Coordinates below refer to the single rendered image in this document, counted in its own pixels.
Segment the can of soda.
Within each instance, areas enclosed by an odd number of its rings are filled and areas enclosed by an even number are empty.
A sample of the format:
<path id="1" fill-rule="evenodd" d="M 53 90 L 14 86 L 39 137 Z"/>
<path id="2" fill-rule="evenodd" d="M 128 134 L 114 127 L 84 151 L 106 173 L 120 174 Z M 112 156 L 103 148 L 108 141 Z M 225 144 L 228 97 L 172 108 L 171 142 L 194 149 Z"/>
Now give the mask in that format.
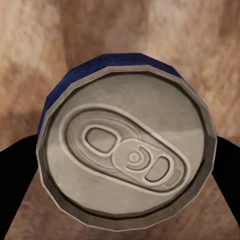
<path id="1" fill-rule="evenodd" d="M 46 97 L 35 152 L 61 211 L 123 232 L 173 218 L 197 198 L 217 143 L 209 107 L 173 66 L 112 53 L 72 68 Z"/>

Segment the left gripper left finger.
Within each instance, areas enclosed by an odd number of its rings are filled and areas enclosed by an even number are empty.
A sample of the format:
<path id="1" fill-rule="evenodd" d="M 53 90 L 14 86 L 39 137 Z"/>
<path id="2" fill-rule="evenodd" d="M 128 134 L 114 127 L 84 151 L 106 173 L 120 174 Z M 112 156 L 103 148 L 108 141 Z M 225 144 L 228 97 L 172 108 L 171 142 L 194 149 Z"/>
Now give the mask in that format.
<path id="1" fill-rule="evenodd" d="M 0 240 L 8 229 L 37 172 L 38 134 L 25 137 L 0 152 Z"/>

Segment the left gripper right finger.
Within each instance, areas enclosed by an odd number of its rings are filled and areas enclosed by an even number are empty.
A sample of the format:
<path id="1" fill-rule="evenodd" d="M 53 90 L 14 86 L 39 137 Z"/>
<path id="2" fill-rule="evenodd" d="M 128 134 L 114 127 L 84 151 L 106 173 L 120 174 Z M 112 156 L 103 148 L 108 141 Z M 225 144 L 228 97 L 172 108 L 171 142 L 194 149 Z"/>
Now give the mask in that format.
<path id="1" fill-rule="evenodd" d="M 212 175 L 240 226 L 240 147 L 220 136 Z"/>

